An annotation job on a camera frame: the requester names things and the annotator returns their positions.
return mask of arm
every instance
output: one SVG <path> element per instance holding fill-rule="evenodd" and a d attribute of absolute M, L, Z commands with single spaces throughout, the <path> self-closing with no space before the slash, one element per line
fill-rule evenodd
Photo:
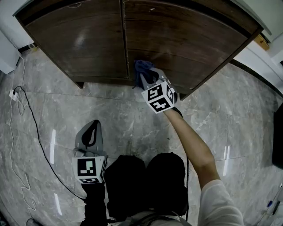
<path fill-rule="evenodd" d="M 220 180 L 214 157 L 199 135 L 173 109 L 164 111 L 164 113 L 177 132 L 187 157 L 198 174 L 200 188 L 202 189 L 212 180 Z"/>

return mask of white sleeve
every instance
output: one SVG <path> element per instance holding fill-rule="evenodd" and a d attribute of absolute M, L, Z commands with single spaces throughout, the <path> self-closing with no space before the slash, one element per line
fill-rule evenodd
<path fill-rule="evenodd" d="M 201 192 L 198 226 L 243 226 L 242 213 L 235 207 L 221 180 L 207 183 Z"/>

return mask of baseboard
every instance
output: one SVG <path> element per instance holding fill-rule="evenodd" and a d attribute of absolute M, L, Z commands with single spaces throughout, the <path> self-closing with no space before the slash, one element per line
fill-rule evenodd
<path fill-rule="evenodd" d="M 244 70 L 245 72 L 248 72 L 249 74 L 253 75 L 254 77 L 256 77 L 257 79 L 259 79 L 261 82 L 263 82 L 265 85 L 267 85 L 268 87 L 270 87 L 273 91 L 275 91 L 280 97 L 283 98 L 283 94 L 275 87 L 273 86 L 269 81 L 267 81 L 264 77 L 262 77 L 260 74 L 256 73 L 254 70 L 250 69 L 249 67 L 247 67 L 246 65 L 240 63 L 239 61 L 232 59 L 230 61 L 230 64 L 235 65 L 236 67 Z"/>
<path fill-rule="evenodd" d="M 27 50 L 29 50 L 29 49 L 30 49 L 29 46 L 26 45 L 26 46 L 24 46 L 24 47 L 18 49 L 18 51 L 19 51 L 20 53 L 23 53 L 23 52 L 25 52 L 25 51 L 27 51 Z"/>

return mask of marble floor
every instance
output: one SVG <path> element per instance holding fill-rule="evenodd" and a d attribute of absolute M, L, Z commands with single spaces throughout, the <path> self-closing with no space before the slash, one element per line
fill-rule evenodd
<path fill-rule="evenodd" d="M 85 193 L 73 176 L 74 138 L 82 126 L 94 119 L 102 124 L 108 164 L 121 154 L 149 162 L 156 154 L 171 151 L 186 161 L 174 129 L 162 113 L 154 114 L 143 102 L 139 88 L 86 83 L 79 89 L 41 50 L 26 51 L 23 57 L 26 72 L 22 86 L 35 112 L 44 151 L 49 156 L 54 147 L 53 168 L 77 195 Z M 12 87 L 21 85 L 22 71 L 20 61 L 14 73 L 0 77 L 0 211 L 12 226 L 24 226 L 30 218 L 29 211 L 45 226 L 78 226 L 84 219 L 84 203 L 52 174 L 23 95 L 22 116 L 15 102 L 12 103 L 15 141 L 11 156 L 14 169 L 24 182 L 28 175 L 31 190 L 24 189 L 23 193 L 29 205 L 34 200 L 36 211 L 27 210 L 22 185 L 11 170 L 8 93 Z M 218 172 L 247 226 L 256 225 L 283 181 L 283 171 L 271 163 L 273 113 L 282 101 L 261 81 L 228 64 L 176 105 L 213 152 Z M 55 205 L 55 194 L 61 214 Z M 192 166 L 188 195 L 189 222 L 196 226 L 200 187 Z M 267 216 L 260 225 L 271 221 Z M 278 215 L 272 224 L 282 222 L 283 215 Z"/>

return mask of wooden cabinet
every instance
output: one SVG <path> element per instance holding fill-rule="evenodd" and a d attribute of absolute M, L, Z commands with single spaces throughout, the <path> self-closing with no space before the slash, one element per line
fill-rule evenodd
<path fill-rule="evenodd" d="M 154 62 L 179 92 L 194 89 L 247 40 L 195 9 L 148 0 L 124 5 L 129 62 Z"/>
<path fill-rule="evenodd" d="M 134 85 L 134 60 L 162 69 L 184 98 L 262 31 L 229 0 L 34 0 L 17 19 L 83 82 Z"/>
<path fill-rule="evenodd" d="M 40 48 L 74 82 L 127 79 L 119 1 L 58 3 L 26 19 L 25 28 Z"/>

